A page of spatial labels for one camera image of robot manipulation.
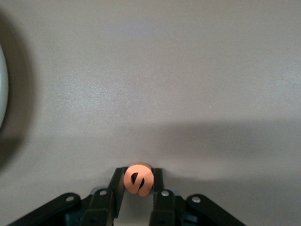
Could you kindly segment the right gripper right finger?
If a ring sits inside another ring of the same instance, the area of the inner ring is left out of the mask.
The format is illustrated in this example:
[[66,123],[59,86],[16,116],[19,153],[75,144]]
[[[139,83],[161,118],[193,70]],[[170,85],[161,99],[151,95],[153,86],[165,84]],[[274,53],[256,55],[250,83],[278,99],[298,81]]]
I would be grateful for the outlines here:
[[151,226],[175,226],[175,196],[164,186],[163,170],[154,168],[153,210],[150,216]]

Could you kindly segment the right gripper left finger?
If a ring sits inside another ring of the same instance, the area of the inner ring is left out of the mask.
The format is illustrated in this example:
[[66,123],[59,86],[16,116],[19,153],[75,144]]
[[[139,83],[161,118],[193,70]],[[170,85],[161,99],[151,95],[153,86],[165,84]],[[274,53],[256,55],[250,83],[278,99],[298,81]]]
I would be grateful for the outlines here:
[[123,201],[126,167],[117,168],[107,187],[94,189],[87,210],[82,219],[82,226],[112,226],[119,215]]

